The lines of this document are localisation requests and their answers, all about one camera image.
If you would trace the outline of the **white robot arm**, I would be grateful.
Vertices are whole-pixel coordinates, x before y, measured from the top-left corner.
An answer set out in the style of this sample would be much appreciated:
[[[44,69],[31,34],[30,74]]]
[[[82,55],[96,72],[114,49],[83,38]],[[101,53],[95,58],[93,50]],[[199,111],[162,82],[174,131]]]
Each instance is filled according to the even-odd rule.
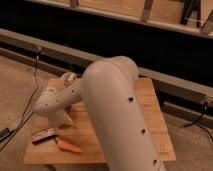
[[[59,111],[83,102],[110,171],[167,171],[145,121],[135,82],[138,67],[125,56],[91,63],[65,89],[46,88],[33,111],[59,126]]]

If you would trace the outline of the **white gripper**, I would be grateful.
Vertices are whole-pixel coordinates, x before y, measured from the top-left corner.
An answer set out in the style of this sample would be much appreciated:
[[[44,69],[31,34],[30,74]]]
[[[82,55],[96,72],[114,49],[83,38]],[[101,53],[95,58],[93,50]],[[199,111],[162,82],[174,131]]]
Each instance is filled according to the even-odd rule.
[[[48,116],[49,121],[56,127],[71,126],[73,120],[64,110],[58,110]]]

